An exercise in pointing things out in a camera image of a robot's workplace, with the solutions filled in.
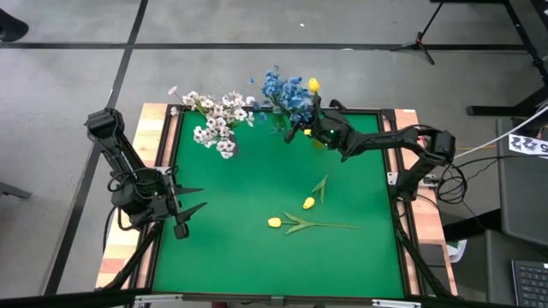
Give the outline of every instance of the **keyboard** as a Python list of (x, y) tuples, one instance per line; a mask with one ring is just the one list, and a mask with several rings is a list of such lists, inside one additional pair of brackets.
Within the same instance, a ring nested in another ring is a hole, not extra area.
[(548, 264), (512, 261), (515, 301), (520, 307), (548, 308)]

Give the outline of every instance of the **black table frame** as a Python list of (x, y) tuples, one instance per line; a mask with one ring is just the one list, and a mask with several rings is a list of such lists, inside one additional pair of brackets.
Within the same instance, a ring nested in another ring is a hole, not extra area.
[[(170, 111), (171, 107), (181, 107), (181, 105), (168, 105), (165, 111), (165, 120), (164, 125), (162, 127), (162, 133), (160, 134), (160, 141), (158, 146), (158, 153), (155, 159), (155, 164), (157, 166), (161, 166), (162, 161), (164, 159), (164, 153), (166, 149), (166, 145), (168, 143), (168, 132), (170, 130), (171, 122), (176, 121), (176, 130), (175, 135), (173, 136), (173, 142), (171, 151), (170, 151), (170, 159), (169, 159), (169, 166), (172, 167), (175, 164), (176, 156), (177, 156), (177, 149), (179, 148), (179, 142), (181, 140), (181, 130), (182, 130), (182, 124), (184, 121), (184, 114), (185, 111), (181, 111), (178, 116), (172, 116)], [(271, 112), (269, 109), (264, 109), (265, 112)], [(345, 111), (345, 114), (350, 115), (371, 115), (376, 116), (377, 123), (378, 123), (378, 130), (379, 132), (384, 132), (384, 119), (388, 120), (390, 124), (390, 130), (396, 130), (396, 112), (394, 110), (370, 110), (370, 109), (352, 109), (348, 108)], [(402, 170), (404, 168), (403, 165), (403, 156), (401, 149), (395, 149), (396, 152), (396, 165), (398, 170)], [(382, 150), (383, 153), (383, 161), (384, 161), (384, 168), (385, 168), (385, 181), (386, 185), (388, 186), (388, 179), (386, 178), (386, 174), (390, 172), (390, 156), (388, 154), (388, 150)], [(397, 209), (397, 203), (395, 200), (390, 200), (390, 207), (392, 209), (393, 218), (399, 220), (399, 214)], [(413, 217), (413, 210), (412, 205), (410, 202), (403, 203), (403, 207), (405, 209), (405, 217), (407, 220), (408, 225), (408, 236), (413, 243), (414, 247), (419, 250), (419, 241), (418, 236), (416, 233), (416, 227), (414, 225), (414, 217)], [(145, 239), (147, 231), (140, 232), (140, 236), (138, 238), (137, 246), (140, 245), (140, 243)], [(403, 245), (399, 241), (396, 235), (396, 225), (394, 223), (394, 236), (396, 241), (396, 249), (397, 249), (397, 255), (398, 255), (398, 263), (400, 265), (400, 272), (401, 272), (401, 279), (402, 279), (402, 288), (403, 288), (403, 294), (404, 299), (406, 299), (408, 296), (411, 296), (411, 287), (409, 284), (408, 279), (408, 266), (406, 263), (405, 258), (405, 250), (403, 248)], [(145, 278), (145, 287), (147, 289), (152, 290), (153, 285), (153, 277), (156, 270), (156, 265), (158, 261), (158, 254), (159, 254), (159, 248), (161, 245), (162, 240), (162, 234), (163, 231), (160, 232), (160, 235), (157, 237), (156, 240), (152, 242), (152, 249), (151, 249), (151, 258), (150, 262), (147, 267), (146, 271), (146, 278)], [(139, 276), (140, 268), (143, 264), (139, 263), (138, 266), (136, 266), (134, 272), (129, 278), (129, 285), (128, 288), (133, 289), (137, 288), (137, 281)], [(426, 294), (426, 280), (423, 277), (423, 275), (420, 273), (419, 269), (415, 267), (415, 273), (417, 277), (417, 282), (419, 285), (420, 294)], [(251, 295), (251, 294), (203, 294), (203, 293), (182, 293), (182, 296), (184, 298), (187, 298), (189, 300), (201, 300), (201, 301), (235, 301), (235, 302), (255, 302), (255, 303), (263, 303), (263, 304), (271, 304), (272, 297), (267, 295)], [(283, 303), (285, 305), (288, 304), (316, 304), (318, 302), (321, 303), (329, 303), (329, 304), (341, 304), (346, 303), (347, 305), (351, 304), (361, 304), (361, 305), (371, 305), (370, 298), (342, 298), (342, 297), (325, 297), (325, 298), (319, 298), (319, 297), (310, 297), (310, 296), (283, 296)]]

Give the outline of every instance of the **yellow flower bud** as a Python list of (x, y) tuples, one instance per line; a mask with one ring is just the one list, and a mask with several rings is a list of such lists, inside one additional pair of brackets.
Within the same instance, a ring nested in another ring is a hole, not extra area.
[(305, 209), (305, 210), (308, 210), (310, 209), (311, 207), (314, 206), (314, 198), (312, 197), (308, 197), (306, 200), (305, 200), (305, 203), (302, 205), (302, 208)]
[(282, 226), (282, 220), (278, 217), (273, 217), (268, 220), (268, 225), (273, 228), (280, 228), (280, 226)]
[(308, 80), (308, 89), (313, 93), (318, 93), (319, 91), (319, 82), (315, 78)]

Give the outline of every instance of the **white cable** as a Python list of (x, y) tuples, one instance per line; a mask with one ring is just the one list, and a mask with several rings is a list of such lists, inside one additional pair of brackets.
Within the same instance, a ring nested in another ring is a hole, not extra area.
[(542, 115), (542, 114), (545, 113), (545, 111), (547, 111), (547, 110), (548, 110), (548, 106), (544, 107), (542, 110), (539, 110), (536, 114), (534, 114), (533, 116), (531, 116), (530, 118), (528, 118), (528, 119), (527, 119), (526, 121), (524, 121), (522, 124), (520, 124), (520, 125), (514, 127), (514, 129), (510, 130), (509, 132), (505, 133), (504, 135), (498, 136), (497, 138), (495, 138), (495, 139), (493, 139), (493, 140), (491, 140), (491, 141), (489, 141), (489, 142), (487, 142), (487, 143), (485, 143), (485, 144), (483, 144), (483, 145), (480, 145), (480, 146), (478, 146), (478, 147), (475, 147), (475, 148), (473, 148), (473, 149), (470, 150), (470, 151), (465, 151), (464, 153), (455, 156), (454, 159), (463, 157), (463, 156), (465, 156), (465, 155), (468, 155), (468, 154), (472, 153), (473, 151), (477, 151), (477, 150), (479, 150), (479, 149), (481, 149), (481, 148), (484, 148), (484, 147), (486, 147), (486, 146), (488, 146), (488, 145), (490, 145), (490, 144), (492, 144), (492, 143), (495, 143), (495, 142), (499, 141), (500, 139), (502, 139), (502, 138), (508, 136), (509, 134), (515, 132), (516, 130), (522, 128), (524, 125), (526, 125), (526, 124), (529, 123), (530, 121), (534, 120), (536, 117)]

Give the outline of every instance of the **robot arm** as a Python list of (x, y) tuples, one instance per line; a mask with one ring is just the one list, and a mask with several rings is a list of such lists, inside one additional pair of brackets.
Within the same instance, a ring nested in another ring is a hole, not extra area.
[[(322, 110), (320, 102), (319, 96), (313, 98), (313, 119), (310, 123), (293, 126), (285, 142), (291, 142), (296, 131), (302, 129), (329, 150), (338, 150), (342, 155), (341, 162), (369, 150), (405, 148), (413, 151), (419, 160), (411, 169), (403, 170), (390, 188), (390, 194), (399, 200), (415, 200), (419, 182), (437, 166), (453, 161), (455, 137), (447, 131), (416, 125), (395, 132), (360, 133), (342, 115), (346, 108), (340, 102), (332, 100), (330, 103), (330, 107), (337, 107), (337, 110)], [(426, 146), (419, 144), (419, 137), (426, 139)]]
[(202, 189), (183, 188), (175, 184), (176, 169), (162, 174), (156, 169), (147, 168), (124, 135), (124, 122), (117, 110), (105, 108), (89, 115), (86, 126), (88, 138), (100, 146), (112, 167), (112, 181), (120, 183), (116, 188), (108, 187), (112, 192), (112, 204), (128, 214), (131, 222), (131, 226), (123, 227), (119, 221), (120, 228), (143, 229), (149, 222), (174, 216), (176, 238), (188, 237), (186, 222), (206, 203), (181, 212), (177, 195)]

